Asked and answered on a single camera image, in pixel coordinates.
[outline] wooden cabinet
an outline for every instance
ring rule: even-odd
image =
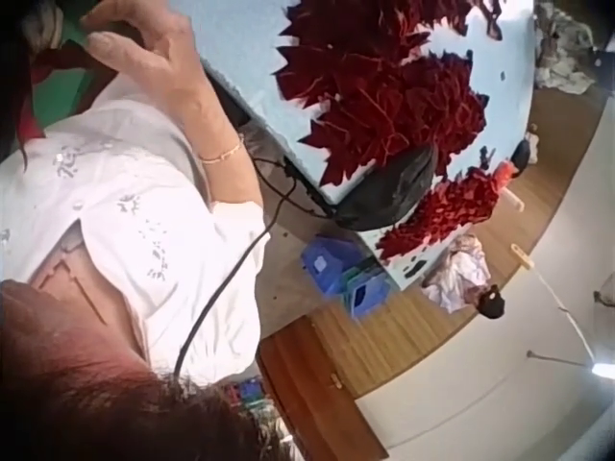
[[[258,365],[307,461],[380,461],[386,450],[337,377],[307,317],[264,339]]]

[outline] red paper flower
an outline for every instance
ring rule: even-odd
[[[446,20],[464,35],[471,8],[466,0],[303,0],[288,9],[282,35],[299,44],[279,48],[287,64],[276,78],[285,99],[329,104],[301,140],[329,150],[321,185],[426,144],[437,147],[436,174],[446,177],[451,155],[484,128],[488,98],[470,89],[470,54],[402,62],[428,41],[415,32],[420,23]]]
[[[492,175],[472,167],[463,179],[439,183],[419,202],[407,221],[389,230],[378,242],[377,248],[382,250],[380,258],[388,260],[406,255],[421,245],[446,239],[466,224],[486,221],[513,171],[507,162]]]

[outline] light blue board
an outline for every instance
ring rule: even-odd
[[[259,118],[284,146],[286,154],[308,179],[318,184],[325,170],[327,153],[297,142],[309,133],[309,120],[318,108],[301,109],[282,99],[272,73],[285,65],[276,47],[291,42],[279,36],[287,26],[287,6],[295,0],[170,0],[173,8],[192,19],[198,50],[207,70],[252,115]],[[474,52],[471,87],[490,97],[486,110],[487,127],[472,146],[454,158],[449,176],[469,166],[478,165],[479,150],[495,149],[492,162],[509,158],[526,131],[534,73],[533,0],[502,2],[500,26],[504,39],[495,41],[486,34],[486,21],[477,9],[468,16],[469,31],[461,37],[447,27],[437,26],[423,51],[446,50],[464,56]],[[365,169],[358,171],[340,186],[321,189],[331,202],[337,203],[360,181]],[[363,232],[360,237],[374,250],[386,230]],[[432,262],[447,242],[412,254],[395,257],[386,270],[400,288],[409,286],[422,275],[404,277],[413,265],[413,256]],[[424,271],[430,267],[426,264]]]

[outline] wire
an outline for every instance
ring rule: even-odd
[[[282,168],[284,169],[284,165],[282,165],[281,163],[279,163],[278,161],[275,160],[270,160],[269,158],[253,158],[253,161],[261,161],[263,163],[269,163],[271,165],[274,165],[278,168]],[[264,184],[269,187],[271,190],[273,190],[276,194],[278,194],[280,197],[284,197],[284,194],[282,194],[282,192],[280,191],[279,188],[277,188],[275,185],[273,185],[269,180],[267,180],[265,178],[265,176],[262,174],[262,172],[257,168],[257,175],[260,178],[261,181],[264,182]],[[313,209],[308,209],[305,206],[301,206],[299,205],[297,202],[295,202],[294,200],[290,199],[290,198],[286,198],[285,199],[289,204],[293,205],[294,207],[300,209],[303,213],[308,214],[309,216],[312,216],[314,218],[319,218],[319,219],[331,219],[329,216],[325,215],[325,214],[319,214],[317,212],[315,212]]]
[[[581,368],[584,368],[585,370],[588,369],[587,365],[585,365],[584,363],[574,362],[572,360],[565,360],[563,358],[548,357],[546,355],[540,355],[540,354],[538,354],[538,353],[536,353],[534,351],[528,351],[526,356],[528,358],[535,358],[536,360],[544,360],[544,361],[547,361],[547,362],[564,363],[566,365],[574,365],[576,367],[581,367]]]
[[[540,272],[538,272],[535,267],[532,268],[531,271],[538,277],[538,280],[543,284],[545,288],[547,288],[549,293],[551,293],[551,296],[553,296],[553,298],[555,299],[555,302],[557,303],[557,308],[560,311],[562,311],[564,315],[566,315],[566,317],[568,318],[568,322],[570,322],[570,325],[572,325],[575,331],[577,332],[577,336],[580,338],[581,342],[583,343],[583,347],[585,348],[585,350],[587,351],[587,354],[592,359],[592,362],[596,362],[596,357],[594,355],[594,352],[592,351],[591,346],[587,342],[587,338],[585,338],[585,335],[583,334],[583,330],[580,329],[580,326],[577,323],[577,319],[575,319],[572,312],[566,308],[566,306],[564,305],[564,302],[559,299],[555,291],[552,289],[549,283],[544,279],[544,277],[542,277]]]
[[[237,275],[237,272],[239,272],[239,269],[241,269],[241,266],[243,265],[244,261],[248,258],[248,256],[250,255],[252,250],[256,247],[258,242],[265,235],[267,235],[269,231],[273,229],[274,225],[276,224],[276,221],[278,220],[278,216],[280,216],[280,211],[282,211],[282,206],[284,205],[284,202],[289,201],[290,195],[295,191],[296,188],[297,188],[297,180],[293,178],[293,184],[288,190],[288,192],[282,195],[282,198],[278,202],[278,206],[276,207],[276,210],[273,214],[273,218],[271,219],[271,222],[267,225],[265,230],[261,232],[260,235],[256,239],[254,239],[254,241],[248,246],[245,252],[243,252],[243,255],[241,255],[241,257],[239,258],[239,260],[237,261],[233,269],[231,269],[227,277],[222,281],[222,283],[220,283],[220,285],[213,292],[213,295],[211,295],[211,298],[209,298],[209,301],[207,302],[207,304],[205,304],[205,307],[203,307],[201,314],[199,314],[199,317],[197,318],[196,322],[194,322],[194,325],[192,326],[190,333],[188,334],[187,338],[184,341],[184,344],[180,348],[180,353],[177,357],[177,361],[175,362],[175,369],[173,370],[173,377],[176,380],[180,379],[180,374],[182,372],[182,366],[184,365],[185,356],[187,355],[188,349],[190,348],[190,345],[192,344],[192,341],[194,340],[196,333],[198,333],[199,328],[201,327],[201,324],[203,324],[203,321],[205,321],[205,318],[209,314],[209,311],[211,310],[215,302],[218,301],[218,298],[220,298],[220,295],[222,295],[222,293],[227,288],[227,286],[229,286],[229,283],[231,283],[234,276]]]

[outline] light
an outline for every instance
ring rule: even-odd
[[[606,377],[607,379],[615,380],[615,364],[613,363],[596,363],[592,368],[592,373],[596,376]]]

